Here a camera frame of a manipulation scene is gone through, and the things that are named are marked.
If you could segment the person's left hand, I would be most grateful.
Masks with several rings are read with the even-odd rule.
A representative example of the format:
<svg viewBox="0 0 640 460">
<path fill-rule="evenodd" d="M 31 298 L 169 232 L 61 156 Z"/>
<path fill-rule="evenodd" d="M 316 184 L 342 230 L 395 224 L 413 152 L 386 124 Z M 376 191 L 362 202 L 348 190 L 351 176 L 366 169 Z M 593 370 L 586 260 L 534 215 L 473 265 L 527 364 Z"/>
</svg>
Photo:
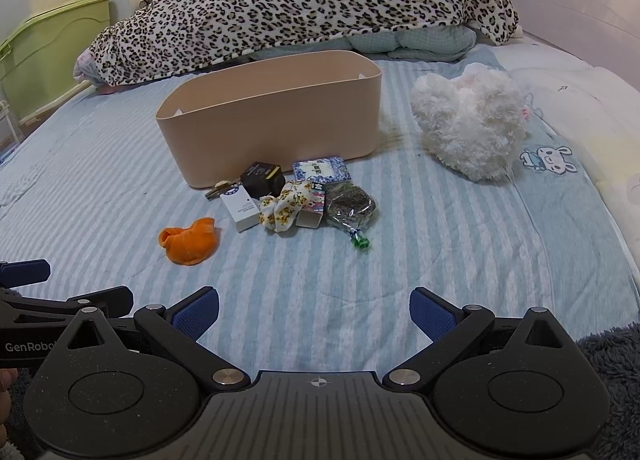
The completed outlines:
<svg viewBox="0 0 640 460">
<path fill-rule="evenodd" d="M 1 369 L 0 370 L 0 447 L 3 447 L 8 440 L 6 435 L 6 420 L 9 419 L 11 411 L 11 395 L 10 387 L 18 378 L 18 370 Z"/>
</svg>

